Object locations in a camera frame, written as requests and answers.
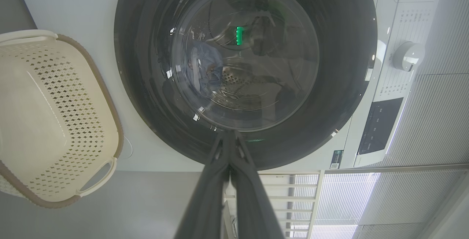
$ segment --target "plastic laundry basket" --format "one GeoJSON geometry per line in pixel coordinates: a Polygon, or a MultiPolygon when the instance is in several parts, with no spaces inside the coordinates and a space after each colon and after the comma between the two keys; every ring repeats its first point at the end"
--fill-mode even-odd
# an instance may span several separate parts
{"type": "Polygon", "coordinates": [[[44,30],[0,35],[0,190],[43,207],[94,192],[116,169],[122,127],[90,55],[44,30]],[[109,172],[84,185],[106,164],[109,172]]]}

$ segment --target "label sticker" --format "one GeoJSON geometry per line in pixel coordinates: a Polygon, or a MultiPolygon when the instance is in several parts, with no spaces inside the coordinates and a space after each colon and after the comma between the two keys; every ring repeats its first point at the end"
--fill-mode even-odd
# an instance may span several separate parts
{"type": "Polygon", "coordinates": [[[343,150],[335,150],[332,154],[332,161],[330,163],[330,169],[339,169],[340,161],[342,160],[343,150]]]}

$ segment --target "laundry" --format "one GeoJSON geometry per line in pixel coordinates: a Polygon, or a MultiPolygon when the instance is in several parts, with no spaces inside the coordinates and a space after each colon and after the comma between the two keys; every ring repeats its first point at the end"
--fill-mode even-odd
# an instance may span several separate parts
{"type": "Polygon", "coordinates": [[[194,40],[187,64],[187,79],[203,97],[211,98],[221,87],[223,60],[220,52],[210,45],[194,40]]]}

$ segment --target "gray floor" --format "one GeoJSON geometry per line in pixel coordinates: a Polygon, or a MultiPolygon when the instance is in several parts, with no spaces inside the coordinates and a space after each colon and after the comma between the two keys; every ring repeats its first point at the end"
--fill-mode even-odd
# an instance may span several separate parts
{"type": "Polygon", "coordinates": [[[24,0],[0,0],[0,34],[35,28],[24,0]]]}
{"type": "Polygon", "coordinates": [[[62,209],[0,192],[0,238],[171,239],[199,176],[115,172],[101,189],[62,209]]]}

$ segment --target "washing machine door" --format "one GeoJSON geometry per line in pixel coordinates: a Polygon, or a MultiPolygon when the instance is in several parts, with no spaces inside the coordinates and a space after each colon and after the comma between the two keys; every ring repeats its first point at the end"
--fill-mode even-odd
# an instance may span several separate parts
{"type": "Polygon", "coordinates": [[[242,132],[258,169],[310,154],[368,85],[373,0],[119,0],[119,72],[147,125],[204,163],[242,132]]]}

